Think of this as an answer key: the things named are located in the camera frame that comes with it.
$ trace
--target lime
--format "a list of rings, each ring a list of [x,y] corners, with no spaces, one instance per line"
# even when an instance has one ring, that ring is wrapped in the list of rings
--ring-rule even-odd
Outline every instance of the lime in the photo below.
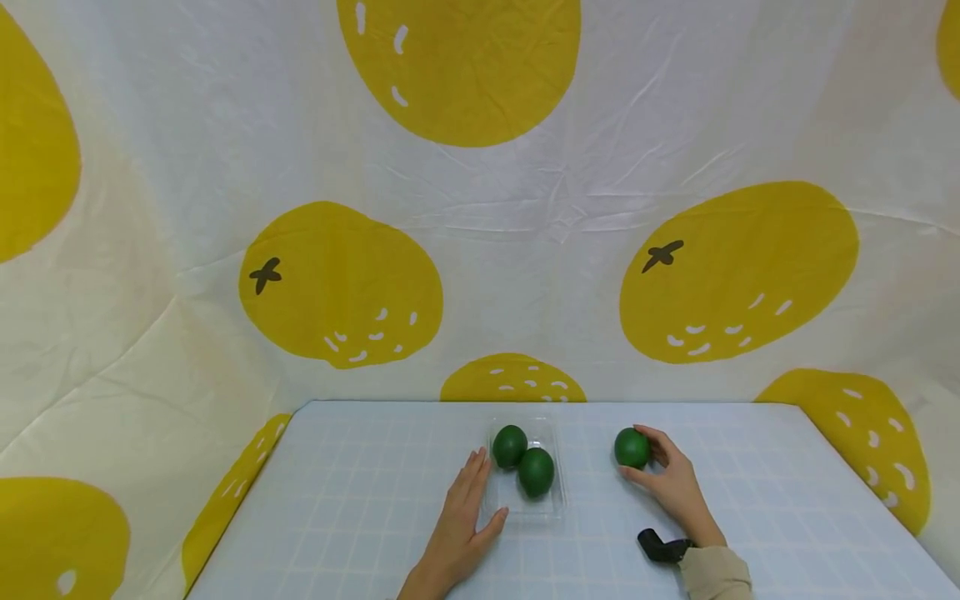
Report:
[[[527,451],[527,434],[516,425],[507,425],[493,438],[491,453],[500,468],[514,468]]]
[[[553,459],[543,448],[530,448],[520,459],[520,486],[530,498],[539,498],[553,485]]]
[[[624,467],[644,468],[650,460],[650,441],[633,427],[627,427],[616,434],[613,456]]]

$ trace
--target clear plastic container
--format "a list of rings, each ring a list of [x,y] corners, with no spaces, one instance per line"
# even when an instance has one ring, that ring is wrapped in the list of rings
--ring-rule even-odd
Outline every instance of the clear plastic container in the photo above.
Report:
[[[510,509],[507,523],[514,524],[552,524],[559,521],[566,509],[566,490],[564,488],[564,462],[560,455],[557,429],[549,417],[502,416],[494,417],[487,427],[487,450],[493,448],[493,439],[507,425],[516,425],[527,435],[527,448],[540,447],[553,458],[554,476],[550,491],[543,496],[531,499],[524,493],[516,475],[516,468],[504,470],[492,460],[487,493],[484,496],[484,513],[489,517],[501,506]]]

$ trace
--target sleeve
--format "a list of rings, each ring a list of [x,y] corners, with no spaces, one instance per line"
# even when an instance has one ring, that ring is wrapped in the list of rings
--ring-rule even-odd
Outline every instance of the sleeve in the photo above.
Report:
[[[754,600],[747,564],[730,548],[690,548],[680,572],[690,600]]]

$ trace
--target grid pattern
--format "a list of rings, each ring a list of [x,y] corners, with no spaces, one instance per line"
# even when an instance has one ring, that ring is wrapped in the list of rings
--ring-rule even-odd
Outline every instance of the grid pattern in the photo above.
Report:
[[[444,494],[491,418],[548,416],[567,506],[511,523],[456,599],[685,598],[636,534],[681,532],[612,467],[632,422],[668,431],[697,468],[759,600],[960,599],[809,420],[773,404],[311,402],[296,413],[189,600],[394,598]]]

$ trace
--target yellow fruit print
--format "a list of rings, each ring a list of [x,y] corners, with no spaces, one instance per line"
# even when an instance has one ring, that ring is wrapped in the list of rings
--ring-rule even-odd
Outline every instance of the yellow fruit print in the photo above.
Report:
[[[855,372],[795,369],[756,401],[802,408],[903,526],[920,534],[930,511],[930,475],[913,421],[885,383]]]
[[[57,82],[0,6],[0,263],[43,239],[80,184],[80,144]]]
[[[816,317],[856,264],[847,209],[805,181],[744,187],[661,225],[620,289],[620,324],[650,358],[732,358]]]
[[[526,354],[492,354],[447,378],[440,400],[467,402],[586,402],[565,372]]]
[[[360,77],[402,127],[462,147],[501,144],[561,101],[580,0],[337,0]]]
[[[406,233],[331,202],[300,206],[247,249],[240,301],[257,328],[336,369],[389,363],[433,340],[437,268]]]
[[[937,63],[947,89],[960,100],[960,0],[947,0],[940,17]]]
[[[276,415],[268,420],[267,424],[256,432],[253,440],[240,454],[240,458],[233,463],[220,481],[220,485],[206,501],[206,506],[200,511],[193,527],[183,540],[180,565],[183,567],[187,589],[193,586],[193,582],[200,575],[206,559],[227,530],[233,514],[240,508],[240,503],[243,502],[253,480],[256,479],[256,475],[263,468],[279,441],[290,418],[291,415]]]
[[[0,479],[0,598],[109,600],[123,583],[130,524],[91,485]]]

